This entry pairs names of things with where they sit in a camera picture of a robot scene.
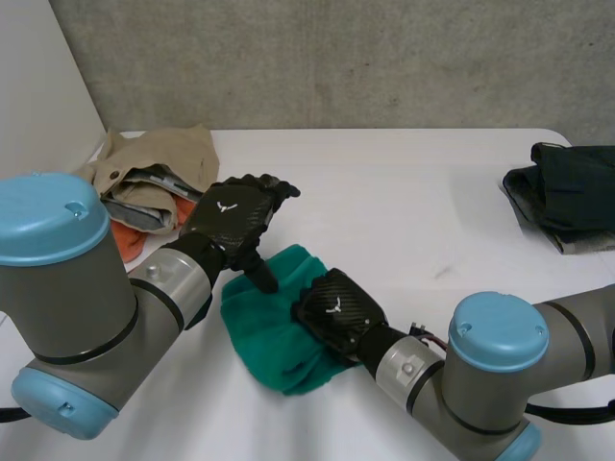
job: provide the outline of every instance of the white wall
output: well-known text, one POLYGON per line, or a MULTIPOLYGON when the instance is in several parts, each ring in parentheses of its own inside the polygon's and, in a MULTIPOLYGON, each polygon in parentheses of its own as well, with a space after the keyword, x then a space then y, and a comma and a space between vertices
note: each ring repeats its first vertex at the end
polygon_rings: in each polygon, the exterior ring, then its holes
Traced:
POLYGON ((0 179, 73 170, 103 133, 47 0, 0 0, 0 179))

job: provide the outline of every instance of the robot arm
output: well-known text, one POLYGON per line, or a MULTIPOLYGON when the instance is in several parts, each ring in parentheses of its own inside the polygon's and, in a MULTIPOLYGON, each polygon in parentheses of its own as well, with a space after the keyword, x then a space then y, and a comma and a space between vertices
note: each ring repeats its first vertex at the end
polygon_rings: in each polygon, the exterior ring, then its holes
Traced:
MULTIPOLYGON (((4 310, 35 355, 12 394, 32 416, 78 439, 100 434, 180 333, 206 316, 222 270, 245 270, 261 290, 277 291, 256 248, 282 202, 299 195, 269 175, 214 184, 180 237, 127 276, 107 213, 89 184, 67 175, 17 178, 0 184, 0 197, 17 200, 10 193, 20 182, 23 222, 14 233, 23 238, 52 221, 51 230, 29 242, 45 239, 35 250, 54 258, 21 251, 0 263, 4 310), (63 192, 42 217, 40 198, 28 196, 41 181, 51 183, 46 190, 63 192), (24 190, 26 202, 31 199, 26 212, 24 190)), ((0 245, 0 256, 11 250, 0 245)))
POLYGON ((458 459, 524 461, 540 446, 539 430, 524 417, 528 399, 612 372, 614 302, 615 285, 537 305, 472 295, 455 310, 446 359, 391 328, 376 302, 336 269, 293 311, 343 358, 362 362, 458 459))

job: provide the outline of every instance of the orange cloth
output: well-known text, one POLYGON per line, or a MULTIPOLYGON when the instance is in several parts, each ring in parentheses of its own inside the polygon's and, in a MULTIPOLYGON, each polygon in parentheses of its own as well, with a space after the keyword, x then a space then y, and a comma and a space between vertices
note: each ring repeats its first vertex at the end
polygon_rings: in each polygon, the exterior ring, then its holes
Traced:
POLYGON ((173 195, 173 198, 177 205, 177 225, 181 226, 188 219, 196 204, 178 195, 173 195))
POLYGON ((125 263, 131 262, 143 251, 147 233, 129 228, 113 220, 111 220, 111 232, 113 232, 113 238, 122 256, 122 261, 125 263))
MULTIPOLYGON (((181 226, 185 223, 185 220, 188 219, 188 216, 196 204, 177 195, 173 195, 173 199, 175 199, 175 205, 177 206, 177 224, 178 226, 181 226)), ((119 249, 119 253, 122 256, 122 261, 124 261, 124 263, 131 262, 143 252, 143 246, 145 245, 147 233, 129 228, 128 226, 113 220, 111 220, 111 232, 113 232, 115 244, 119 249)))

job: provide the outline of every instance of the gray concrete wall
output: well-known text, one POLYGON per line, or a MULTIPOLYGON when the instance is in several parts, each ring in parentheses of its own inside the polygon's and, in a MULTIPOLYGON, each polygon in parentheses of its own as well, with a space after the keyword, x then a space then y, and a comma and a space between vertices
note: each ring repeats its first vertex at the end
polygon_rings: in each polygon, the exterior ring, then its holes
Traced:
POLYGON ((51 0, 121 130, 539 127, 615 144, 613 0, 51 0))

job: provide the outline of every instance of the beige fabric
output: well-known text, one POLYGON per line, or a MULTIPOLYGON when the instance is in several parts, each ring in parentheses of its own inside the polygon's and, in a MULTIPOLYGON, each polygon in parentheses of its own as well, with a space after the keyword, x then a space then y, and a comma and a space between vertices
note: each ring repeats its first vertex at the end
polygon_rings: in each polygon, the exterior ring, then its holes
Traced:
POLYGON ((172 187, 164 182, 123 181, 131 170, 154 165, 165 167, 189 187, 203 193, 216 181, 220 162, 211 133, 200 125, 190 129, 153 130, 132 139, 110 130, 98 159, 75 174, 89 181, 103 202, 126 205, 126 210, 120 213, 117 206, 112 207, 114 220, 140 231, 169 233, 178 221, 177 206, 169 192, 172 187), (144 229, 137 216, 131 219, 136 207, 158 210, 164 216, 167 216, 164 213, 171 213, 171 216, 164 219, 158 229, 153 230, 151 226, 144 229))

